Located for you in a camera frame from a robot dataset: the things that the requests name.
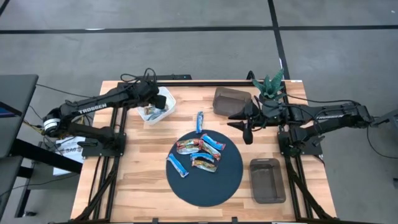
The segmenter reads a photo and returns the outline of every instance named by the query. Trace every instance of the white paper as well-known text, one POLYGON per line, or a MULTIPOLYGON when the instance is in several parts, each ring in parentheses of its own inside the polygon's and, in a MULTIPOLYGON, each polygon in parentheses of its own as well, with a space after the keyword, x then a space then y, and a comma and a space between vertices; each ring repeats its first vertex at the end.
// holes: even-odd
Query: white paper
MULTIPOLYGON (((81 141, 85 141, 85 137, 68 137, 62 140, 56 140, 56 144, 61 144, 60 147, 58 147, 58 150, 56 151, 57 154, 62 153, 63 156, 73 159, 74 161, 77 161, 79 163, 83 163, 83 157, 81 156, 81 152, 83 148, 79 146, 77 143, 81 141)), ((68 174, 70 173, 67 170, 59 169, 54 167, 54 170, 52 172, 52 175, 63 175, 63 174, 68 174)))

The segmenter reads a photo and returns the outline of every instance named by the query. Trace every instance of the green plant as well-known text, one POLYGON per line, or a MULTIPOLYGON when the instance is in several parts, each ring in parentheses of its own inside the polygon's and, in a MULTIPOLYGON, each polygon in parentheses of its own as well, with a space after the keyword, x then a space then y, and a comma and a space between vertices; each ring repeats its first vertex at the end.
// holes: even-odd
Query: green plant
POLYGON ((263 84, 259 83, 255 79, 253 79, 252 82, 253 85, 260 90, 261 95, 264 98, 270 100, 279 100, 285 95, 284 93, 278 94, 278 91, 283 89, 283 86, 280 85, 283 76, 284 76, 284 71, 283 69, 281 69, 271 81, 269 80, 269 75, 267 75, 266 78, 264 79, 263 84))

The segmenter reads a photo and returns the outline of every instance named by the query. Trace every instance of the black round plate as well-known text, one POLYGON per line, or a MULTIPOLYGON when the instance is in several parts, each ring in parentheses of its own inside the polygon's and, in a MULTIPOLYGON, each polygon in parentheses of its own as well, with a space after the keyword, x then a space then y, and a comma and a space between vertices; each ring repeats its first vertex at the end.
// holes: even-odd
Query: black round plate
POLYGON ((203 130, 201 134, 194 131, 182 136, 179 141, 200 138, 207 133, 215 141, 226 144, 221 151, 221 159, 215 161, 217 171, 212 173, 192 167, 190 155, 177 153, 177 145, 170 150, 189 174, 182 178, 173 164, 166 163, 167 180, 174 193, 182 200, 196 206, 210 207, 228 200, 238 189, 243 175, 243 161, 235 144, 225 135, 211 130, 203 130))

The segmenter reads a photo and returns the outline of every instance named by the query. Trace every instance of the blue wrapper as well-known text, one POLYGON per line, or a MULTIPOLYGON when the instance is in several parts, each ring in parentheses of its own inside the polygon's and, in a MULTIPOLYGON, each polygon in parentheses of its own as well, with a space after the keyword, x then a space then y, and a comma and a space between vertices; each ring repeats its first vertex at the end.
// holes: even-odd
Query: blue wrapper
POLYGON ((203 125, 203 111, 199 111, 197 116, 197 134, 201 133, 202 125, 203 125))
POLYGON ((207 134, 203 134, 201 136, 201 139, 204 140, 205 142, 207 142, 209 145, 213 146, 213 148, 222 151, 225 147, 225 144, 223 143, 219 143, 217 141, 212 140, 212 138, 210 138, 207 134))
POLYGON ((167 156, 167 160, 170 161, 174 168, 180 173, 181 177, 186 177, 189 173, 185 168, 181 165, 180 161, 178 161, 172 153, 170 153, 169 156, 167 156))
POLYGON ((214 158, 212 155, 207 154, 207 153, 192 153, 191 154, 191 161, 195 160, 196 158, 204 158, 207 159, 210 162, 214 162, 214 158))

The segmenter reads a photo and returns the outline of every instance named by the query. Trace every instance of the wrapped snack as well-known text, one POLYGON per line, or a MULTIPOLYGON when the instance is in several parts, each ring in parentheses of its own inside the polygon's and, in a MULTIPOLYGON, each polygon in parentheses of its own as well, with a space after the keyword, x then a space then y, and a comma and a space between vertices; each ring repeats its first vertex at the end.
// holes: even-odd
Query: wrapped snack
POLYGON ((187 155, 194 152, 199 152, 199 150, 200 146, 194 146, 194 145, 177 147, 177 152, 181 155, 187 155))
POLYGON ((217 141, 212 140, 212 138, 210 138, 207 134, 203 134, 201 136, 201 139, 204 140, 205 142, 207 142, 209 145, 213 146, 213 148, 222 151, 225 147, 225 144, 223 143, 219 143, 217 141))
POLYGON ((180 173, 182 178, 189 174, 188 171, 185 170, 185 168, 181 165, 180 161, 178 161, 172 153, 167 156, 167 160, 173 164, 174 168, 178 171, 178 173, 180 173))
POLYGON ((199 111, 197 116, 197 134, 201 133, 202 125, 203 125, 203 111, 199 111))
POLYGON ((216 172, 216 170, 217 170, 217 166, 210 164, 208 162, 205 162, 205 161, 199 161, 197 159, 192 161, 192 166, 195 166, 200 169, 204 169, 208 172, 216 172))
POLYGON ((196 158, 199 158, 199 157, 207 159, 210 162, 214 162, 213 156, 210 155, 210 154, 207 154, 207 153, 192 153, 191 154, 191 161, 193 161, 193 160, 195 160, 196 158))
POLYGON ((201 149, 210 153, 214 158, 216 158, 216 160, 219 161, 221 159, 221 153, 219 151, 217 151, 215 148, 213 148, 211 145, 202 141, 200 146, 201 146, 201 149))
POLYGON ((162 113, 153 113, 149 116, 148 121, 158 118, 162 113))
POLYGON ((155 109, 156 108, 153 105, 146 106, 146 107, 144 107, 144 113, 145 113, 145 115, 153 114, 153 113, 155 113, 155 109))
POLYGON ((182 146, 198 146, 200 144, 200 139, 188 139, 177 142, 177 147, 182 146))

